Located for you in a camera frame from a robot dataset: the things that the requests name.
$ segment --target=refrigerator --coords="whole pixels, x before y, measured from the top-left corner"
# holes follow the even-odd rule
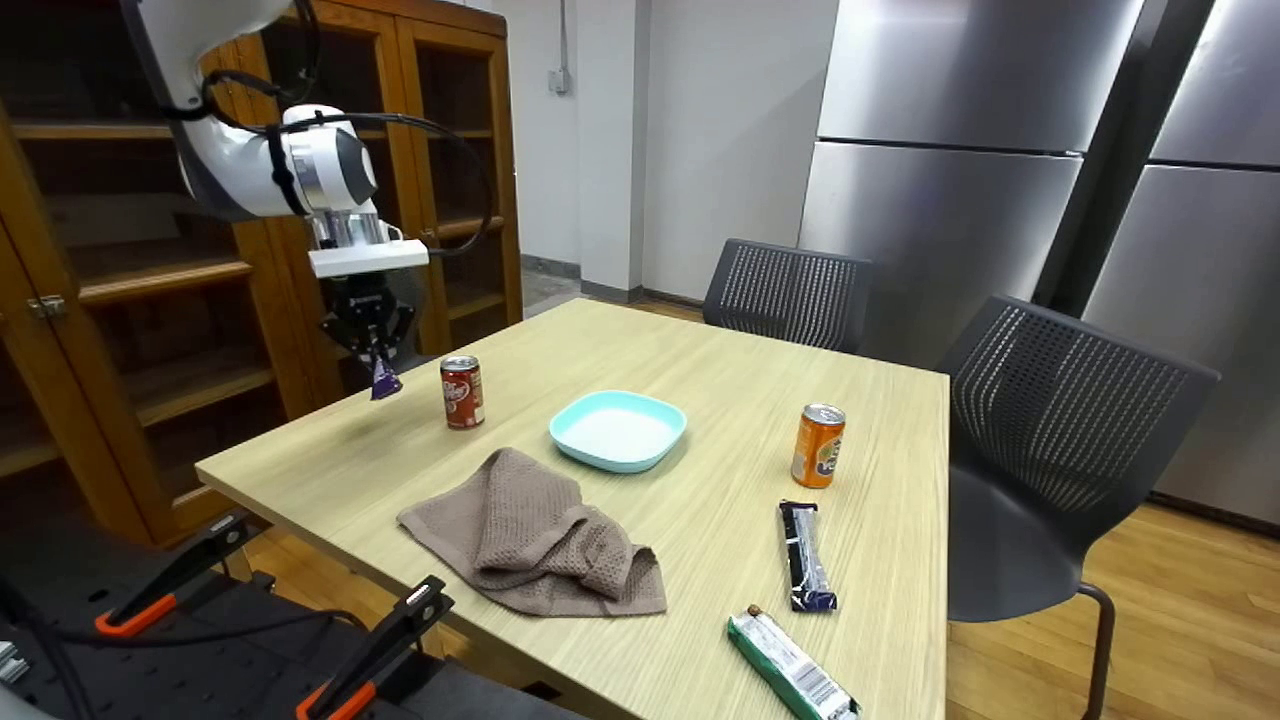
[[[862,352],[943,364],[1031,296],[1143,0],[845,0],[800,247],[872,265]]]
[[[1086,320],[1226,380],[1172,500],[1280,526],[1280,0],[1216,0]]]

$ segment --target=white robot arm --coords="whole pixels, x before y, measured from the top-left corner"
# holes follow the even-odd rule
[[[121,0],[154,95],[173,114],[175,157],[189,193],[224,221],[310,215],[315,231],[315,280],[366,277],[430,265],[430,247],[399,239],[381,221],[368,151],[329,102],[285,108],[267,130],[224,124],[204,102],[201,58],[250,30],[267,29],[291,0]],[[399,387],[393,373],[403,309],[384,285],[354,285],[358,296],[329,291],[329,331],[372,368],[372,397]]]

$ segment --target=brown cloth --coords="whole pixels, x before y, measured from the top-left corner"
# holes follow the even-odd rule
[[[654,547],[588,507],[573,480],[501,448],[399,526],[490,600],[523,616],[660,616]]]

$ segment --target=white wall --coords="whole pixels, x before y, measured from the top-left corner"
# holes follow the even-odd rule
[[[835,0],[467,0],[508,16],[523,254],[701,300],[727,237],[798,245]]]
[[[835,0],[654,0],[641,285],[701,300],[727,237],[798,245]]]

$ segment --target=plate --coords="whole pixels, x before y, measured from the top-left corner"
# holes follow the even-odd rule
[[[588,391],[548,418],[552,444],[591,466],[636,477],[660,463],[688,414],[641,391]]]

